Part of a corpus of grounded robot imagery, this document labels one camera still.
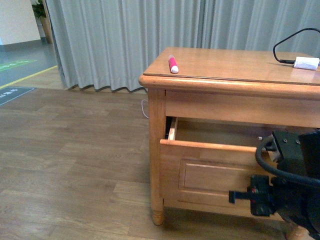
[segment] curtain fold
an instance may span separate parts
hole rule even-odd
[[[68,88],[133,91],[166,47],[271,51],[302,28],[320,28],[318,0],[51,0],[47,7]],[[301,33],[277,50],[320,57],[320,35]]]

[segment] white cable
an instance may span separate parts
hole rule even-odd
[[[143,113],[143,115],[144,115],[147,119],[149,119],[149,117],[145,114],[145,111],[144,111],[144,101],[148,102],[148,100],[143,99],[143,100],[141,101],[142,113]]]

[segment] pink marker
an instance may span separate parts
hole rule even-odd
[[[177,74],[179,72],[175,57],[173,55],[169,56],[169,67],[170,67],[171,73]]]

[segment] desk drawer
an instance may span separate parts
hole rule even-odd
[[[258,137],[271,133],[258,125],[174,120],[168,139],[160,141],[164,205],[251,217],[250,202],[231,204],[228,193],[247,191],[254,174],[268,175],[255,151]]]

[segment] yellow floor line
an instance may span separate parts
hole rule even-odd
[[[8,83],[8,84],[2,85],[2,86],[0,86],[0,89],[3,89],[3,88],[5,88],[5,87],[8,87],[8,86],[13,85],[13,84],[16,84],[16,83],[19,83],[19,82],[21,82],[21,81],[23,81],[23,80],[25,80],[25,79],[32,78],[32,77],[34,77],[34,76],[36,76],[36,75],[38,75],[38,74],[42,74],[42,73],[44,73],[44,72],[46,72],[46,71],[49,71],[49,70],[51,70],[51,69],[54,69],[54,68],[56,68],[56,67],[57,67],[57,65],[56,65],[56,66],[52,66],[52,67],[50,67],[50,68],[48,68],[48,69],[45,69],[45,70],[36,72],[36,73],[31,74],[31,75],[29,75],[29,76],[20,78],[20,79],[18,79],[18,80],[16,80],[16,81],[13,81],[13,82]]]

